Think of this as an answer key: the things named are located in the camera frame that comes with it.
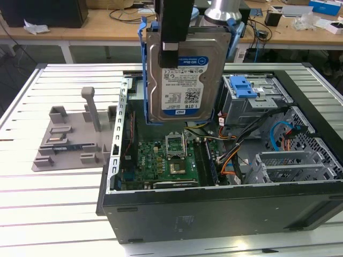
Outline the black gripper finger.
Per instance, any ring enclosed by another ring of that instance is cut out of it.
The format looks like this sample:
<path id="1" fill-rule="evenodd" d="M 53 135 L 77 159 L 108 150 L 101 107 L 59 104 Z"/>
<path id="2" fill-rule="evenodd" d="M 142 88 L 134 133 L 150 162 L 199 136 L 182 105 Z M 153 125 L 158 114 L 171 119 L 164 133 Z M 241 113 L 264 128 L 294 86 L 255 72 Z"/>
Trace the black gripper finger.
<path id="1" fill-rule="evenodd" d="M 178 42 L 160 42 L 159 66 L 161 68 L 176 68 L 178 65 Z"/>

